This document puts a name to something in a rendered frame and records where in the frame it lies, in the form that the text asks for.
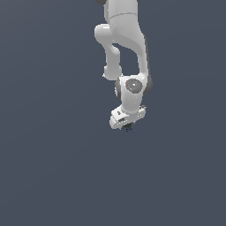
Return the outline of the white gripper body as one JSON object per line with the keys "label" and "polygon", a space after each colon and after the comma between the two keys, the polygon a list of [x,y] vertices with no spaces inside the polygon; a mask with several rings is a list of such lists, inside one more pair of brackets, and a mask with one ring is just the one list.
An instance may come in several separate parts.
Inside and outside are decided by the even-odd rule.
{"label": "white gripper body", "polygon": [[112,129],[121,129],[123,126],[135,123],[146,115],[146,106],[142,105],[135,114],[127,114],[122,111],[122,106],[118,106],[111,111],[109,125]]}

